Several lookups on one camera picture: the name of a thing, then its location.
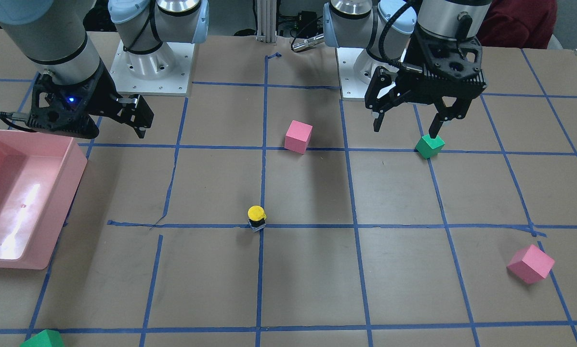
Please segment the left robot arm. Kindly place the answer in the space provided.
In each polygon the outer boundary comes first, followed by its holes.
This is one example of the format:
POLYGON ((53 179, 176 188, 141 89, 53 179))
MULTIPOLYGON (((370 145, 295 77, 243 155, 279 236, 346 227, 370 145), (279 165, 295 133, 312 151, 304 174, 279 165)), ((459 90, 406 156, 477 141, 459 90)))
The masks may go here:
POLYGON ((369 74, 364 105, 378 132, 388 110, 434 105, 429 136, 464 119, 487 87, 477 33, 489 0, 331 0, 323 10, 327 46, 360 48, 379 65, 369 74))

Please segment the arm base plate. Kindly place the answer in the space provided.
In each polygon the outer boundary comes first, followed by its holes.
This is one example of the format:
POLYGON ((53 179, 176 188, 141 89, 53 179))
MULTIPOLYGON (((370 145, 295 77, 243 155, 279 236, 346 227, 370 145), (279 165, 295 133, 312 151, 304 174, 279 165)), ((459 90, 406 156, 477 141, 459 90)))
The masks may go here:
POLYGON ((153 53, 136 55, 120 43, 109 72, 124 96, 188 96, 195 51, 195 44, 164 42, 153 53))
POLYGON ((392 75, 392 83, 379 92, 382 97, 395 86, 399 69, 389 64, 375 61, 364 48, 336 48, 338 73, 341 82, 341 94, 344 101, 364 101, 364 95, 378 66, 388 69, 392 75))

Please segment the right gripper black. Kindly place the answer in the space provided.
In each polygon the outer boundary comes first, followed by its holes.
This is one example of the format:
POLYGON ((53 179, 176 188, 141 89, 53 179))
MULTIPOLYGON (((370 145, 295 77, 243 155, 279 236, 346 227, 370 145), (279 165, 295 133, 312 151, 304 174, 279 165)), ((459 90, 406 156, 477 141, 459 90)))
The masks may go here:
POLYGON ((92 140, 99 134, 92 116, 126 124, 143 139, 154 113, 140 94, 121 96, 106 66, 100 65, 88 79, 75 85, 57 85, 46 70, 32 91, 31 129, 37 132, 92 140))

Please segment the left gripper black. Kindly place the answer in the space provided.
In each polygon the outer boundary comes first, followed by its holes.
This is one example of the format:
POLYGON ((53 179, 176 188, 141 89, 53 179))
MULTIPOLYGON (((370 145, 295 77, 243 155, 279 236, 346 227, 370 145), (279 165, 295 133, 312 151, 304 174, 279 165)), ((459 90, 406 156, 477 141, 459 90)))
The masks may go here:
POLYGON ((434 104, 437 113, 429 127, 429 136, 435 139, 445 121, 462 119, 462 112, 467 112, 471 101, 486 89, 487 81, 484 84, 456 82, 430 72, 425 65, 420 46, 420 39, 427 35, 429 34, 412 35, 395 79, 395 86, 382 97, 378 97, 378 94, 380 90, 391 85, 391 73, 384 67, 377 68, 373 73, 364 102, 366 108, 372 110, 376 116, 373 121, 374 132, 380 131, 385 113, 391 108, 402 103, 434 104), (443 97, 455 97, 456 100, 451 106, 447 106, 443 97))

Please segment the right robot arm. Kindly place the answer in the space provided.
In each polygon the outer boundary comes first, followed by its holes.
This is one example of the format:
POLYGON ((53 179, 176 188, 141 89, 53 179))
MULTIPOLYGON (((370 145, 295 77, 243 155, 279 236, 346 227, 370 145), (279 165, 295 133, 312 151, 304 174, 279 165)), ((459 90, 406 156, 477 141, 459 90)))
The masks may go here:
MULTIPOLYGON (((170 43, 203 43, 209 31, 207 0, 110 0, 107 7, 126 68, 137 79, 176 70, 170 43)), ((2 122, 29 133, 92 140, 99 134, 92 117, 98 116, 145 136, 152 109, 141 94, 117 91, 68 0, 0 0, 0 26, 39 73, 29 112, 0 112, 2 122)))

